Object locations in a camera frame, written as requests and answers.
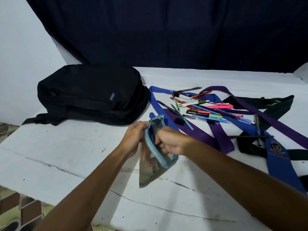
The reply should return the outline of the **dark green necktie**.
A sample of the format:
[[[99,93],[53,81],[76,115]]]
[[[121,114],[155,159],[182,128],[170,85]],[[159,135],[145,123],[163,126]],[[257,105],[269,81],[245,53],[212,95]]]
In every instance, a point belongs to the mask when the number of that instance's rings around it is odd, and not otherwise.
[[[248,97],[238,97],[245,103],[255,107],[258,110],[264,109],[264,114],[267,116],[279,120],[282,116],[284,116],[290,109],[293,104],[294,95],[285,97],[285,98],[270,98],[266,99],[262,98],[248,98]],[[233,105],[236,114],[242,115],[253,115],[252,112],[249,112],[246,108],[244,108],[235,98],[229,96],[228,98],[223,100],[224,103],[229,103]],[[239,138],[237,139],[238,148],[241,153],[245,153],[248,155],[260,156],[263,158],[267,158],[267,151],[253,144],[253,141],[256,138]],[[304,161],[308,160],[308,150],[301,149],[290,149],[288,150],[290,160],[294,161]]]

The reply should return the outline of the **pile of assorted pens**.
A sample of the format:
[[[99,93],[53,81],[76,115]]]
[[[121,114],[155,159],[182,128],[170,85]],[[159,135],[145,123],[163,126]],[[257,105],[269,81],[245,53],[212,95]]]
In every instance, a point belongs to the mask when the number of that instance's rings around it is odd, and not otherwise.
[[[168,121],[168,125],[176,130],[178,130],[179,128],[176,127],[174,120],[176,117],[179,117],[179,115],[176,115],[174,112],[175,110],[172,109],[172,111],[168,110],[168,109],[163,109],[157,102],[155,96],[153,93],[164,93],[164,94],[171,94],[171,91],[168,89],[162,89],[156,86],[151,86],[149,88],[150,92],[151,92],[151,105],[154,108],[154,110],[159,114],[159,115],[164,115],[164,118]],[[255,123],[251,120],[245,119],[244,117],[239,117],[239,116],[235,116],[231,113],[225,112],[225,111],[218,111],[218,110],[213,110],[213,109],[209,109],[207,107],[199,107],[194,105],[194,107],[199,108],[200,110],[203,111],[208,111],[214,115],[221,115],[223,118],[225,118],[226,120],[229,120],[230,122],[232,122],[234,125],[236,125],[238,128],[245,130],[247,132],[256,132],[256,126],[254,125]]]

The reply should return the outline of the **slim black pen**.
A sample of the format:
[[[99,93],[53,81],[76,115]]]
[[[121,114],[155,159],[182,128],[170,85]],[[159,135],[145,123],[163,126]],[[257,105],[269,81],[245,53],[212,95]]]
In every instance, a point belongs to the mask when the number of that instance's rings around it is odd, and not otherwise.
[[[273,138],[275,136],[271,135],[239,135],[239,136],[228,136],[230,139],[237,139],[237,138]]]

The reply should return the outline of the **person's left hand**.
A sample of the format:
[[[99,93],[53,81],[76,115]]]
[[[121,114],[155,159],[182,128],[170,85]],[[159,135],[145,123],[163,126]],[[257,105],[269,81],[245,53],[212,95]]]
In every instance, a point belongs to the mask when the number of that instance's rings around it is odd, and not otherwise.
[[[119,148],[125,153],[127,158],[133,157],[137,152],[139,143],[144,139],[145,133],[132,133],[131,125],[128,126],[123,139],[119,144]]]

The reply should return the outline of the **person's left forearm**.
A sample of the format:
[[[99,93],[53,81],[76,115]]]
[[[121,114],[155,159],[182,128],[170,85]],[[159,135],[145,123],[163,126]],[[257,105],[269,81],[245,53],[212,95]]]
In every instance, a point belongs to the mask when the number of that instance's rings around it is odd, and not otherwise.
[[[137,148],[119,145],[33,231],[87,231],[122,166]]]

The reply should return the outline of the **blue necktie with crest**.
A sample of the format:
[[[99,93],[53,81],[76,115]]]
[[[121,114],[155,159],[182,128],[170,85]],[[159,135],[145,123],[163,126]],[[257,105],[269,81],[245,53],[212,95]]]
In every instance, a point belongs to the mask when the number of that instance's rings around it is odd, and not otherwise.
[[[235,110],[226,111],[235,115]],[[261,135],[270,135],[267,130],[260,130]],[[306,194],[301,181],[299,180],[299,176],[296,174],[291,160],[289,158],[288,150],[279,143],[274,137],[273,138],[261,138],[261,141],[265,143],[265,150],[267,151],[267,168],[268,172],[271,176],[289,184],[300,192]]]

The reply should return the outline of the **purple necktie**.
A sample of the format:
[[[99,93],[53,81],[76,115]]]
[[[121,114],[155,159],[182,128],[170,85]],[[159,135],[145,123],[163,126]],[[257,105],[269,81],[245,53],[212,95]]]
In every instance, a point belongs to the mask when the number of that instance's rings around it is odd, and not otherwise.
[[[249,112],[252,112],[253,114],[259,115],[261,118],[260,122],[260,130],[267,130],[269,127],[273,127],[279,132],[283,133],[285,136],[299,144],[300,146],[304,147],[306,150],[308,150],[308,138],[299,134],[298,132],[294,131],[293,129],[289,128],[285,124],[281,123],[279,120],[275,120],[266,114],[264,114],[263,110],[258,110],[255,107],[245,103],[238,97],[234,96],[230,93],[230,91],[224,87],[224,86],[210,86],[203,91],[209,91],[209,90],[216,90],[223,93],[228,94],[229,96],[235,98],[238,103],[240,103],[244,108],[246,108]],[[231,139],[227,136],[223,128],[220,124],[209,124],[210,129],[214,135],[214,137],[211,137],[209,134],[201,130],[200,128],[193,126],[194,130],[191,130],[187,124],[184,126],[175,124],[176,127],[178,127],[178,130],[183,131],[188,136],[194,137],[195,139],[198,139],[211,147],[221,151],[224,154],[228,154],[235,150],[235,147],[231,141]],[[253,135],[254,132],[247,132],[245,130],[242,130],[241,135]]]

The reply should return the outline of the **clear pencil pouch blue zipper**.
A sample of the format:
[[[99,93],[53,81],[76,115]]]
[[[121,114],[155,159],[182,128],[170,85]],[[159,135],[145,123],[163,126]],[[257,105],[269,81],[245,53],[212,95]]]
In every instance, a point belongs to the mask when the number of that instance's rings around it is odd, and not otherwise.
[[[156,133],[166,126],[164,115],[154,116],[148,123],[144,139],[141,141],[141,155],[139,163],[139,188],[148,186],[151,182],[162,176],[178,161],[179,156],[172,153],[164,153],[159,145],[155,145]],[[152,152],[159,162],[157,168],[147,167],[142,159],[143,153]]]

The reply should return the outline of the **person's right forearm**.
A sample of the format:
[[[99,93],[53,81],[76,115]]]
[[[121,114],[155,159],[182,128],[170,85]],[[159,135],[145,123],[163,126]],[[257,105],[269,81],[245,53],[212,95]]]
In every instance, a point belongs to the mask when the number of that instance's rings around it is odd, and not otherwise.
[[[290,185],[185,136],[183,155],[272,231],[308,231],[308,196]]]

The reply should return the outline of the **black object at table edge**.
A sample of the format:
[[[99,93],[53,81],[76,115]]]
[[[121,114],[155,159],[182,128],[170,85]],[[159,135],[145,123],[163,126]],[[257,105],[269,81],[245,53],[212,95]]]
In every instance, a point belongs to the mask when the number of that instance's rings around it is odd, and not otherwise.
[[[305,191],[308,193],[308,175],[303,175],[299,177]]]

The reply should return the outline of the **black backpack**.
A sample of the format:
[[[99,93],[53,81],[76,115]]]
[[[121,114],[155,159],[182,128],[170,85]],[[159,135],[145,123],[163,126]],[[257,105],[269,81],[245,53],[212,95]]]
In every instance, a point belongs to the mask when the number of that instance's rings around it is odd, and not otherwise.
[[[28,118],[22,125],[57,126],[65,120],[82,120],[126,126],[144,112],[151,93],[133,67],[76,64],[41,80],[37,96],[47,113]]]

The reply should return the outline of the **silver metal pen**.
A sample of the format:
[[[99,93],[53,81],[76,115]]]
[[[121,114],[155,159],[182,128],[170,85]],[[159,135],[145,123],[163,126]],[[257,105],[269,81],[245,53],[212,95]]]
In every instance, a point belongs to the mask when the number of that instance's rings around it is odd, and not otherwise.
[[[254,115],[254,122],[255,122],[256,133],[257,133],[257,144],[258,144],[259,147],[262,147],[258,115]]]

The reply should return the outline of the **dark navy backdrop cloth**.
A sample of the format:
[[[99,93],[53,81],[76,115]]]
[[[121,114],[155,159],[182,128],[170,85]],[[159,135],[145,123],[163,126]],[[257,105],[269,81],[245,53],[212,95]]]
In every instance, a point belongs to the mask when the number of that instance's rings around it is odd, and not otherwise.
[[[293,73],[308,0],[26,0],[81,63]]]

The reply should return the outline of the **person's right hand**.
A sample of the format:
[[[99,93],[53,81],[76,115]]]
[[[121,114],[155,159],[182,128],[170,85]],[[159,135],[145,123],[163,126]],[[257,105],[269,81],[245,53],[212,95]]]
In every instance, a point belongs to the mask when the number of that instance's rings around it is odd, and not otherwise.
[[[169,132],[169,144],[158,144],[164,153],[174,155],[188,155],[188,149],[194,143],[194,139],[186,134],[176,131],[171,127],[164,127],[158,132]]]

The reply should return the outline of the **orange items inside pouch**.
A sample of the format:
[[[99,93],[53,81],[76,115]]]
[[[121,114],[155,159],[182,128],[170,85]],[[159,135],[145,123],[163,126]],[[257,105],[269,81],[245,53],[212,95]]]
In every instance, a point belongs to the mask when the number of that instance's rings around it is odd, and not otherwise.
[[[159,166],[159,162],[152,152],[143,153],[142,159],[145,161],[147,167],[157,168]]]

